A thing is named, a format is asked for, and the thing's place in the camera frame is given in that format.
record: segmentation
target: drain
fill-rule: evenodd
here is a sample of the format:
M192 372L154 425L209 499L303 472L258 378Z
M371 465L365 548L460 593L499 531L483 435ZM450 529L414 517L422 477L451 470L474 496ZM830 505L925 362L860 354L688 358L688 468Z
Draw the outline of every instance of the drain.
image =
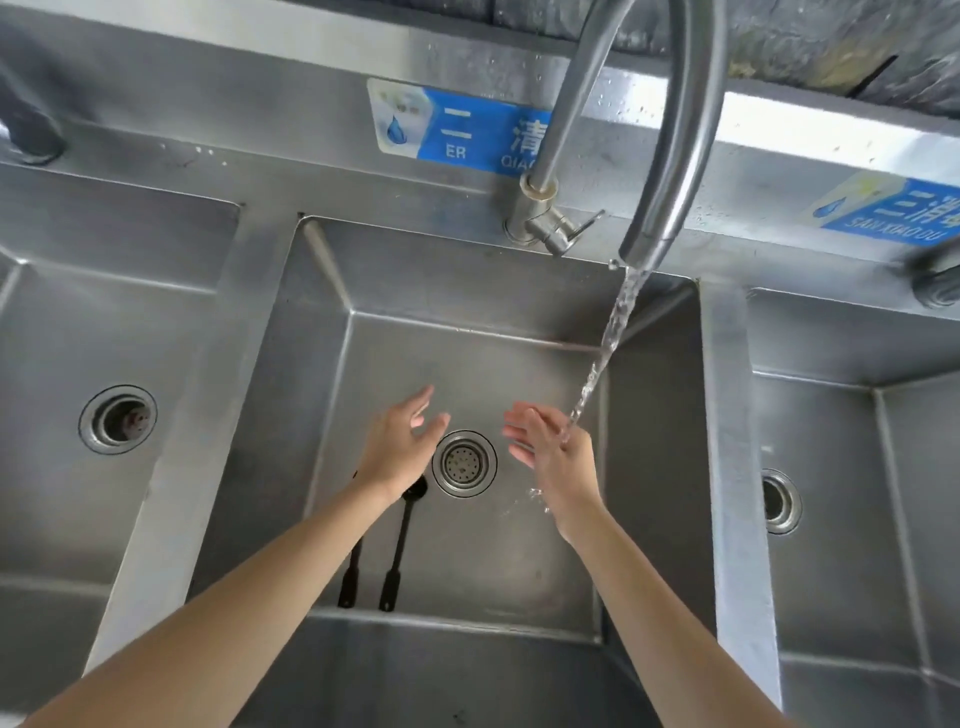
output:
M154 430L156 402L140 387L105 389L90 400L80 415L80 438L94 452L129 452Z
M496 452L490 440L468 429L451 432L437 445L429 474L456 497L478 496L496 476Z
M767 531L778 536L790 533L797 527L804 512L797 486L786 475L772 468L764 468L762 475Z

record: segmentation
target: blue label sticker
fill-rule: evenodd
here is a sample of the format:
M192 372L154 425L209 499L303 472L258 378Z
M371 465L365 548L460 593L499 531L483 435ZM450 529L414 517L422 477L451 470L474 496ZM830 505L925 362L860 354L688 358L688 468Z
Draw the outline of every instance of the blue label sticker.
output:
M960 188L859 172L814 203L806 215L825 230L936 245L960 235Z
M423 86L367 79L380 151L519 177L533 165L550 112Z

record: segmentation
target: stainless steel sink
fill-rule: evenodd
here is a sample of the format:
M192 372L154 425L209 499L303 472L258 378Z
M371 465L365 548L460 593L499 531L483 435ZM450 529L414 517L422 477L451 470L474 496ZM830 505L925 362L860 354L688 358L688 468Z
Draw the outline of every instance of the stainless steel sink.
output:
M516 399L573 403L622 273L359 225L323 230L325 241L302 229L294 240L192 593L342 488L371 414L426 382L451 431L489 442L495 475L472 497L431 482L392 613L377 604L402 505L375 524L356 606L336 606L341 571L238 724L653 720L586 571L499 434ZM657 278L647 296L676 284ZM625 345L583 424L611 509L713 628L703 372L694 296Z
M960 324L765 291L749 307L767 515L802 508L769 536L786 710L954 725Z
M84 668L235 226L232 205L0 166L0 722ZM147 419L105 398L95 451L81 413L117 385Z

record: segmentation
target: hand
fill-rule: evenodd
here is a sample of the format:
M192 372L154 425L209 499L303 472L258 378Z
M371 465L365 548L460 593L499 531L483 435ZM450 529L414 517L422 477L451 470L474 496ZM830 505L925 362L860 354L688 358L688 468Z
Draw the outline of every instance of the hand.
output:
M569 439L561 444L560 433L568 418L556 407L542 404L514 402L503 419L503 434L514 440L510 454L534 469L543 500L560 534L569 541L578 515L596 506L605 508L590 436L580 427L572 427Z
M356 482L383 488L393 503L423 475L450 424L450 416L444 412L431 420L423 432L414 433L414 427L423 425L423 410L429 406L432 395L431 384L373 418L357 466Z

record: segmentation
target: person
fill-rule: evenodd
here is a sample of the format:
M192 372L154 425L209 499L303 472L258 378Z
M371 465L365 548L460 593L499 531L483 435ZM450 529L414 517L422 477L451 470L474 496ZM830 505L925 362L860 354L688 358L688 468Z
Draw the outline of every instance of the person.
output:
M229 726L374 521L423 473L450 417L424 422L433 387L374 418L349 485L219 582L27 718L24 728ZM666 728L792 725L677 598L600 496L589 435L516 402L510 453L533 469L587 567Z

